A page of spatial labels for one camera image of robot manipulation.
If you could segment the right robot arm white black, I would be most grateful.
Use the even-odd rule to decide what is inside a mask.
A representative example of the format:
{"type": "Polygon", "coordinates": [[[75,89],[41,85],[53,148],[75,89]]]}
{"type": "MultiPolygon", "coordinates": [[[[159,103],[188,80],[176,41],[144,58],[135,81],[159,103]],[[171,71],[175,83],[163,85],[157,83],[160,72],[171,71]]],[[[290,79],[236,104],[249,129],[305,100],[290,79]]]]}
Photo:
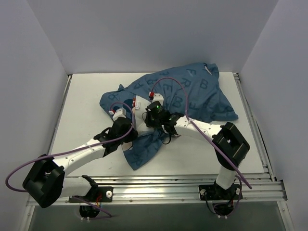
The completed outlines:
{"type": "Polygon", "coordinates": [[[215,125],[189,118],[181,113],[172,114],[156,101],[146,107],[145,124],[149,128],[160,129],[170,136],[205,139],[213,146],[220,163],[214,186],[216,197],[226,198],[231,193],[231,186],[236,177],[252,189],[239,170],[240,164],[250,150],[250,145],[233,123],[215,125]]]}

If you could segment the blue patterned pillowcase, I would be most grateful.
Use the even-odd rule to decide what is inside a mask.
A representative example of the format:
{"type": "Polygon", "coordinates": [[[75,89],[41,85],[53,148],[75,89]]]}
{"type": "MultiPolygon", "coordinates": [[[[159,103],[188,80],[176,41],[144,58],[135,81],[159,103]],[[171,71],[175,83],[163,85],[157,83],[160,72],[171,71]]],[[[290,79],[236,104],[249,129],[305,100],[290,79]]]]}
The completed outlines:
{"type": "Polygon", "coordinates": [[[211,123],[235,121],[238,115],[219,87],[219,70],[216,64],[193,63],[146,74],[127,87],[104,93],[99,105],[105,111],[117,110],[124,103],[127,117],[133,99],[149,98],[154,90],[164,97],[163,107],[171,113],[188,113],[192,119],[211,123]]]}

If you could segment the white pillow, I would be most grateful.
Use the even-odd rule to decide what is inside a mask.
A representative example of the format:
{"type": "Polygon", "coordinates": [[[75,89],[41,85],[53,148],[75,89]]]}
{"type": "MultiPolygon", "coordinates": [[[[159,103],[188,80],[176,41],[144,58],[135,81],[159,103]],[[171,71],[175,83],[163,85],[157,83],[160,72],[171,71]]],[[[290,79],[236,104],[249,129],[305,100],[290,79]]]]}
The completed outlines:
{"type": "Polygon", "coordinates": [[[137,130],[139,136],[146,135],[148,133],[154,132],[153,128],[149,128],[145,124],[146,119],[146,107],[150,105],[147,99],[136,95],[133,100],[133,113],[135,117],[135,129],[137,130]]]}

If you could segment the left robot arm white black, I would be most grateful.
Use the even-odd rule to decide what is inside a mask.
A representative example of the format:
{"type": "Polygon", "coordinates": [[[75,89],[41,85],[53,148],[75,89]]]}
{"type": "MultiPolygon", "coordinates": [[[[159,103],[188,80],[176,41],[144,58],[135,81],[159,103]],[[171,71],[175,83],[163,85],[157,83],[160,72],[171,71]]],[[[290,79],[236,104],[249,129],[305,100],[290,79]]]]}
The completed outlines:
{"type": "Polygon", "coordinates": [[[62,197],[80,198],[95,202],[107,196],[111,201],[112,191],[102,192],[89,176],[70,178],[76,169],[116,151],[120,145],[137,139],[138,132],[128,118],[118,118],[111,127],[104,129],[85,144],[62,156],[41,155],[34,162],[22,186],[42,208],[47,208],[62,197]]]}

